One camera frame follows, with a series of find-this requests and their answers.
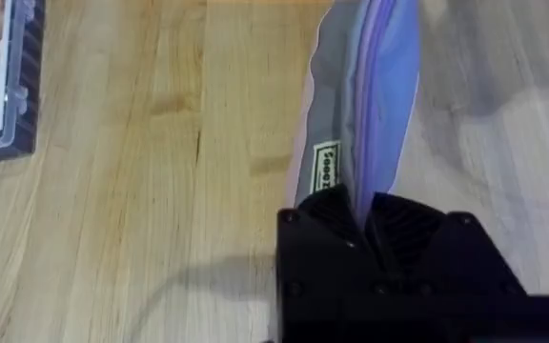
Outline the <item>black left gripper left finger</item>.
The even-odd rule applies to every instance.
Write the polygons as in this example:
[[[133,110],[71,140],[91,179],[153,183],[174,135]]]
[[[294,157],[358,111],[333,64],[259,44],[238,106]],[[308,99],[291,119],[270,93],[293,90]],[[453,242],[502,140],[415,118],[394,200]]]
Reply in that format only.
[[[375,342],[360,302],[378,268],[343,185],[277,214],[276,283],[282,342]]]

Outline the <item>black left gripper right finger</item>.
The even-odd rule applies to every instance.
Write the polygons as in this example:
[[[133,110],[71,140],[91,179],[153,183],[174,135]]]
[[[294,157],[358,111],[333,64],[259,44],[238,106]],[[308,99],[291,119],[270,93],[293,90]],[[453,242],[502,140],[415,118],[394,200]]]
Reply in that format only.
[[[525,333],[528,294],[472,214],[378,193],[365,234],[398,302],[390,312],[402,311],[433,339]]]

